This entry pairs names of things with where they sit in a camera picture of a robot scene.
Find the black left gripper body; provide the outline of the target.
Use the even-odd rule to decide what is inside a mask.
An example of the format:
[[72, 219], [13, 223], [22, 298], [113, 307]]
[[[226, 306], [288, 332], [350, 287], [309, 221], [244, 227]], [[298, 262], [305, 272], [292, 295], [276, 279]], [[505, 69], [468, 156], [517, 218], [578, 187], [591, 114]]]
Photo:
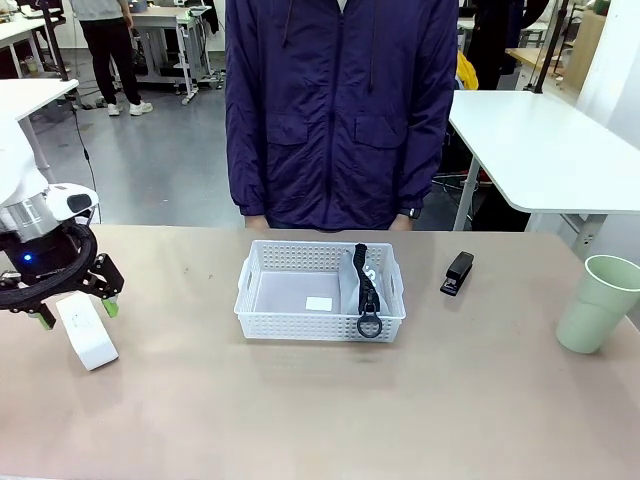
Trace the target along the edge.
[[96, 258], [96, 237], [87, 225], [72, 223], [26, 243], [1, 241], [26, 288], [1, 291], [2, 300], [44, 300], [79, 289]]

